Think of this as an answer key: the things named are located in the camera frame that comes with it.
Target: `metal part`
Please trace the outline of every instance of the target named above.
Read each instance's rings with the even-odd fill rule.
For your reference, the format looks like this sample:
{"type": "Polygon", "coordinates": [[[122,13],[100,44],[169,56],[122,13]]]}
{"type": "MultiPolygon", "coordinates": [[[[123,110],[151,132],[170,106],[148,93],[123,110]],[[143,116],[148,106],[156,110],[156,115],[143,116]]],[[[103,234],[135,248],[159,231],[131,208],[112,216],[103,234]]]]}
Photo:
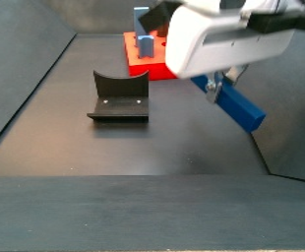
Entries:
{"type": "Polygon", "coordinates": [[[138,41],[138,57],[154,58],[154,36],[140,35],[136,37],[138,41]]]}
{"type": "Polygon", "coordinates": [[[135,7],[134,8],[134,31],[135,31],[135,46],[140,48],[139,37],[147,35],[144,28],[142,27],[138,18],[148,12],[148,7],[135,7]]]}
{"type": "Polygon", "coordinates": [[[222,83],[218,82],[215,83],[214,81],[211,81],[210,79],[207,79],[207,85],[206,85],[206,99],[211,102],[215,103],[218,100],[218,96],[221,93],[221,88],[222,88],[222,83]]]}
{"type": "Polygon", "coordinates": [[[249,68],[249,64],[247,65],[241,65],[241,66],[234,66],[230,68],[230,70],[227,71],[226,74],[223,74],[225,78],[227,79],[227,81],[230,82],[230,84],[233,86],[237,85],[238,80],[242,76],[242,74],[245,73],[245,71],[249,68]]]}

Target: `dark gray surface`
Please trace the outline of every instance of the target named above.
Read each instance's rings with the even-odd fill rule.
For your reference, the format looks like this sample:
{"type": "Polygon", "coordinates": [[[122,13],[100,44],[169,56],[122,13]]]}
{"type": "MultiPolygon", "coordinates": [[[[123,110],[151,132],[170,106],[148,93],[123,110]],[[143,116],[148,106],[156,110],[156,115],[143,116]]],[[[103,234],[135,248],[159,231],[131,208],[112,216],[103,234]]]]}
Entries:
{"type": "Polygon", "coordinates": [[[305,32],[281,56],[250,66],[238,89],[267,114],[254,137],[270,172],[305,179],[305,32]]]}
{"type": "Polygon", "coordinates": [[[134,7],[156,0],[41,0],[78,33],[122,34],[134,31],[134,7]]]}
{"type": "Polygon", "coordinates": [[[74,34],[39,1],[0,0],[0,132],[74,34]]]}
{"type": "Polygon", "coordinates": [[[305,249],[305,183],[270,176],[0,178],[0,251],[305,249]]]}
{"type": "Polygon", "coordinates": [[[148,124],[95,124],[94,70],[127,75],[120,35],[75,38],[0,139],[0,176],[267,174],[250,135],[190,81],[150,82],[148,124]]]}

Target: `red platform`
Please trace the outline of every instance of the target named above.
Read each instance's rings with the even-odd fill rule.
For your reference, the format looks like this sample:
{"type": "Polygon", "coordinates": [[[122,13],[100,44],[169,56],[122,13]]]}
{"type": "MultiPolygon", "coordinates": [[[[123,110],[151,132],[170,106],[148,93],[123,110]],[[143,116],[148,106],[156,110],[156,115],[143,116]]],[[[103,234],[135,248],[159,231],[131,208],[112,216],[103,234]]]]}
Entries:
{"type": "Polygon", "coordinates": [[[135,32],[126,32],[124,49],[127,57],[128,75],[136,76],[148,70],[148,80],[167,80],[177,79],[166,66],[166,38],[156,36],[156,32],[150,33],[154,35],[154,58],[138,58],[138,48],[135,47],[135,32]]]}

